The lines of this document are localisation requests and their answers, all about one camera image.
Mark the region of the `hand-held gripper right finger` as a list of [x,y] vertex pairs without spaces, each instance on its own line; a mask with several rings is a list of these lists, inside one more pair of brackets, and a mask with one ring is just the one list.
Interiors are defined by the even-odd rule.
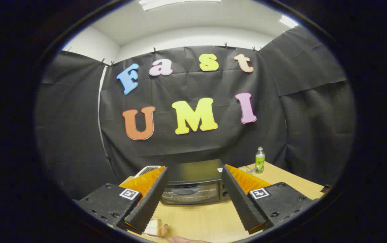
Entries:
[[280,225],[315,203],[285,182],[270,184],[228,164],[222,179],[249,234]]

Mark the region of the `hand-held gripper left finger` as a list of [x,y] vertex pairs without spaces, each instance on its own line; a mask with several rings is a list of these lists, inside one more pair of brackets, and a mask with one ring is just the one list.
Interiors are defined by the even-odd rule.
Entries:
[[141,234],[158,206],[168,178],[168,168],[161,166],[120,185],[106,183],[74,202],[110,227]]

